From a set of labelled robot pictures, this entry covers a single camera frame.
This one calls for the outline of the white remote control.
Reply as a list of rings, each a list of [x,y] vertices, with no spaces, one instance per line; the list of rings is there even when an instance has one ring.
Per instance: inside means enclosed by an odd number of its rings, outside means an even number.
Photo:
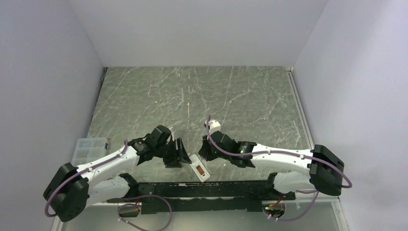
[[[198,177],[199,181],[207,181],[210,178],[210,174],[201,162],[200,158],[198,158],[195,154],[191,154],[189,158],[191,160],[190,167]]]

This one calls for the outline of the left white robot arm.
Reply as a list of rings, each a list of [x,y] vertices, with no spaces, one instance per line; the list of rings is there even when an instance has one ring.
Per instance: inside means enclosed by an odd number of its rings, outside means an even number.
[[[191,164],[181,138],[174,139],[171,129],[158,125],[144,137],[125,140],[116,152],[74,166],[59,167],[43,193],[45,216],[67,222],[85,208],[110,199],[134,201],[139,193],[138,182],[124,171],[153,158],[161,158],[166,168]]]

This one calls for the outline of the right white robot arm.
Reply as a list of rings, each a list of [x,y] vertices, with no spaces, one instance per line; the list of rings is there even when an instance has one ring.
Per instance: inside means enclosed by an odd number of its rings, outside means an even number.
[[[272,182],[265,186],[266,196],[271,200],[298,190],[339,196],[345,188],[344,162],[324,145],[316,144],[311,150],[280,149],[252,141],[235,141],[216,131],[203,136],[198,154],[206,161],[223,158],[241,168],[283,169],[283,173],[272,173]]]

